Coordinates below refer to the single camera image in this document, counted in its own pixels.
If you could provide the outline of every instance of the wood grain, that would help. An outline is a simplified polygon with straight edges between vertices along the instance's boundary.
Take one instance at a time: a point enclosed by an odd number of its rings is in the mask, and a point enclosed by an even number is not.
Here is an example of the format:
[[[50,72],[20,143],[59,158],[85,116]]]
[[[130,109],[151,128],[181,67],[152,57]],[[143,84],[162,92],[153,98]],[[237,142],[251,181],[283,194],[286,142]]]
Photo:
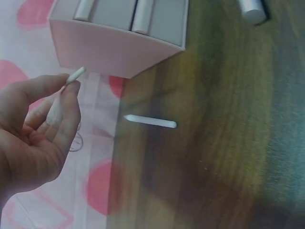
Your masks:
[[[265,2],[191,0],[187,51],[125,82],[109,229],[305,228],[305,1]]]

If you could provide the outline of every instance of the finger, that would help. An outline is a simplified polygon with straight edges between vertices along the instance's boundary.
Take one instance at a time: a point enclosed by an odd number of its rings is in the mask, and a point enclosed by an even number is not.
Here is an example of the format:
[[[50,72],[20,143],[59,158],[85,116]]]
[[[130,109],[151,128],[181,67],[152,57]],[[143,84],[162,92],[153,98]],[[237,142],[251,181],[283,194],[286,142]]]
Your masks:
[[[48,112],[54,102],[56,95],[57,94],[54,94],[46,98],[41,104],[39,104],[32,111],[30,111],[26,116],[24,123],[32,129],[37,130],[46,120]]]
[[[67,156],[81,121],[81,112],[75,93],[67,93],[62,101],[62,105],[63,119],[53,143],[64,156]]]
[[[68,74],[42,75],[27,81],[17,82],[14,90],[23,93],[28,105],[59,91],[66,83]]]
[[[41,128],[39,128],[39,132],[42,132],[44,130],[44,128],[47,128],[44,135],[50,142],[52,142],[54,140],[55,136],[57,135],[57,133],[60,129],[60,126],[64,120],[64,116],[67,113],[67,109],[69,108],[69,106],[71,104],[69,101],[66,101],[67,97],[69,98],[70,96],[74,96],[76,98],[77,108],[79,109],[78,101],[77,101],[77,94],[78,94],[79,89],[80,89],[79,82],[73,82],[73,83],[69,84],[65,88],[65,90],[61,93],[61,95],[55,99],[55,101],[48,113],[46,122],[43,125],[41,125]]]

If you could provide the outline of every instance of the white cylinder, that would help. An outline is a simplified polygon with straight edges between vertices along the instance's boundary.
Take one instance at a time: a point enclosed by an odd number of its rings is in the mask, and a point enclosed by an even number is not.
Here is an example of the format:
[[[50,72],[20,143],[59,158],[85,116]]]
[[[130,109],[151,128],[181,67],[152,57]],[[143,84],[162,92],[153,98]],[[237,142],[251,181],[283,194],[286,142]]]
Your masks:
[[[148,34],[149,25],[153,13],[153,0],[138,0],[137,9],[135,11],[132,31]]]
[[[238,0],[243,17],[252,24],[259,24],[267,19],[261,0]]]

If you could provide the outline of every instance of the pink heart pattern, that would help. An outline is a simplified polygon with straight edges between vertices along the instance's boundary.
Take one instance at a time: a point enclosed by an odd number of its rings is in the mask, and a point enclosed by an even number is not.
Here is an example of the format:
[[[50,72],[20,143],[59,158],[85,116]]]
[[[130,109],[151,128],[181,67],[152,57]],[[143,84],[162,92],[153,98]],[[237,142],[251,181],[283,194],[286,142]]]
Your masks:
[[[48,26],[48,15],[54,0],[26,0],[17,12],[17,21],[23,30]]]
[[[109,85],[111,88],[112,93],[117,97],[118,99],[121,98],[122,95],[122,87],[123,87],[123,81],[124,79],[121,77],[109,76]]]
[[[4,88],[6,85],[28,80],[28,76],[13,62],[8,60],[0,60],[0,88]],[[41,100],[38,100],[30,105],[29,110],[38,106]]]

